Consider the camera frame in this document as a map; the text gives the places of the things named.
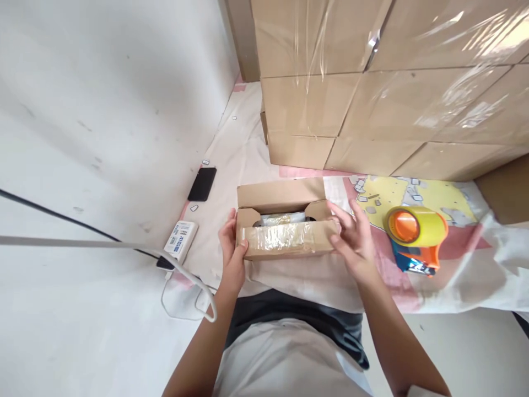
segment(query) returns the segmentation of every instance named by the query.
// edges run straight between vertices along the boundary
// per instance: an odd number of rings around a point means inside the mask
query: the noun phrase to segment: cardboard box
[[[268,131],[336,137],[360,73],[261,80]]]
[[[390,176],[424,142],[336,138],[326,169]]]
[[[334,138],[290,136],[268,132],[270,163],[312,169],[323,169]]]
[[[259,59],[250,0],[226,0],[231,34],[244,82],[259,81]]]
[[[395,0],[369,70],[513,65],[527,34],[519,0]]]
[[[390,5],[252,0],[261,78],[362,72]]]
[[[323,178],[282,180],[237,188],[237,243],[246,238],[245,259],[283,259],[333,250],[329,237],[338,232],[325,200]],[[305,211],[312,222],[253,227],[262,214]]]
[[[529,146],[529,65],[516,65],[434,137]]]
[[[266,113],[265,113],[265,107],[264,102],[261,102],[261,125],[263,126],[263,135],[264,135],[264,143],[268,145],[268,125],[266,123]]]
[[[428,142],[392,176],[467,182],[526,153],[523,147]]]
[[[508,70],[499,66],[364,73],[339,136],[430,141]]]
[[[501,224],[529,222],[529,155],[476,179],[481,194]]]

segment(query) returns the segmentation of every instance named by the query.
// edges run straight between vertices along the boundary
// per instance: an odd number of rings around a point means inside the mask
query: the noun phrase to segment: person's left hand
[[[228,289],[238,295],[246,276],[243,257],[248,249],[248,241],[243,240],[241,244],[235,248],[236,224],[237,212],[232,208],[228,215],[228,221],[219,230],[223,267],[219,289],[222,287],[223,289]]]

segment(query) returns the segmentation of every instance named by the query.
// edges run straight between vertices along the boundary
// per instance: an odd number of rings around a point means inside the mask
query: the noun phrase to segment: floor
[[[453,396],[528,396],[529,339],[511,312],[479,308],[460,314],[404,316]],[[390,397],[367,321],[366,373],[375,397]]]

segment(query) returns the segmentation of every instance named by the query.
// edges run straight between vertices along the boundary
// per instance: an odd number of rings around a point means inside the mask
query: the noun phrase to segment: black cable
[[[48,208],[46,208],[46,207],[42,207],[42,206],[40,206],[38,204],[35,204],[34,202],[26,200],[25,198],[19,197],[17,195],[12,194],[12,193],[8,193],[5,190],[0,189],[0,197],[4,197],[5,199],[14,201],[14,202],[16,202],[18,204],[25,205],[27,207],[33,208],[34,210],[43,212],[45,214],[54,216],[54,217],[59,218],[59,219],[62,219],[63,221],[71,222],[73,224],[76,224],[77,226],[84,227],[85,229],[88,229],[88,230],[90,230],[92,232],[101,234],[102,236],[107,237],[107,238],[109,238],[109,239],[111,239],[111,240],[113,240],[115,242],[118,242],[118,243],[122,242],[121,240],[115,238],[114,236],[111,236],[111,235],[109,235],[109,234],[107,234],[105,232],[102,232],[101,230],[96,229],[95,227],[92,227],[92,226],[87,225],[86,223],[83,223],[83,222],[80,222],[80,221],[76,221],[75,219],[67,217],[66,215],[59,214],[58,212],[55,212],[55,211],[52,211],[52,210],[48,210]],[[144,255],[149,255],[150,257],[152,257],[154,259],[158,259],[157,256],[154,256],[154,255],[152,255],[150,253],[146,253],[145,251],[141,251],[141,250],[138,250],[138,249],[134,249],[134,251],[138,251],[138,252],[140,252],[140,253],[142,253]]]

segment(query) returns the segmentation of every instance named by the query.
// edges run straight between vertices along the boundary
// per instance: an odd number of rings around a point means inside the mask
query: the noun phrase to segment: yellow tape roll
[[[384,219],[384,228],[393,241],[409,247],[439,245],[448,234],[445,219],[426,207],[394,207]]]

